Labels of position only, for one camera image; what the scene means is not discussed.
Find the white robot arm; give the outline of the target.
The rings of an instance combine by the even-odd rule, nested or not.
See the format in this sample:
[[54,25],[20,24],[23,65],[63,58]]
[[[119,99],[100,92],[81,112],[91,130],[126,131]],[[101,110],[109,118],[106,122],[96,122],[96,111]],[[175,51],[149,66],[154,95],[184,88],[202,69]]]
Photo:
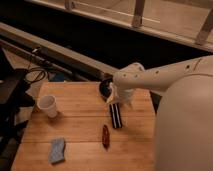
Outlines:
[[130,103],[137,88],[161,96],[154,130],[154,171],[213,171],[213,55],[113,74],[110,102]]

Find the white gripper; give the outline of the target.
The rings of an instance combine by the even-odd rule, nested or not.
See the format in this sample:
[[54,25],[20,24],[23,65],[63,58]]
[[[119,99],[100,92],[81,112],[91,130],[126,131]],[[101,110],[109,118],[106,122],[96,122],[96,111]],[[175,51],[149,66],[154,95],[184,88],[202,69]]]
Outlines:
[[114,104],[114,103],[120,103],[123,101],[122,93],[123,90],[118,88],[113,82],[109,84],[109,88],[111,90],[111,93],[109,97],[107,98],[106,103],[107,104]]

